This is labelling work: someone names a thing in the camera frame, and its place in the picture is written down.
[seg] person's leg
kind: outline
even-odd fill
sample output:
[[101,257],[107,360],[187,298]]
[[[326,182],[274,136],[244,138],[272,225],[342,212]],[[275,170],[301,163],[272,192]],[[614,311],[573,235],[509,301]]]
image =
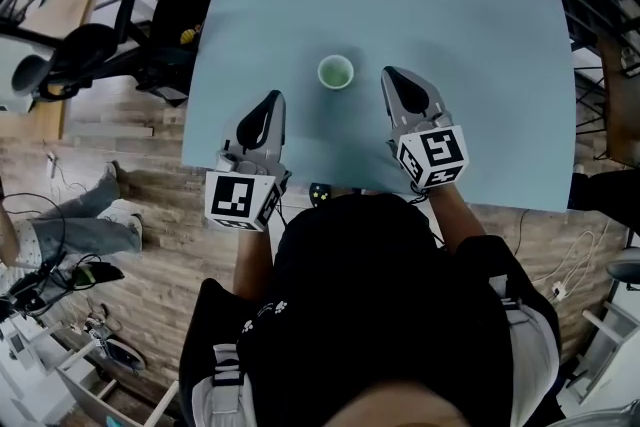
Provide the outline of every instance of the person's leg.
[[[38,237],[42,259],[57,255],[62,236],[61,219],[33,219],[31,224]],[[67,219],[62,250],[73,254],[110,255],[119,251],[138,253],[142,249],[139,227],[106,219]]]
[[[109,163],[106,165],[104,175],[96,186],[90,191],[67,201],[59,206],[65,219],[97,217],[120,198],[120,186],[118,185],[116,167]],[[59,219],[60,211],[52,208],[36,219]]]

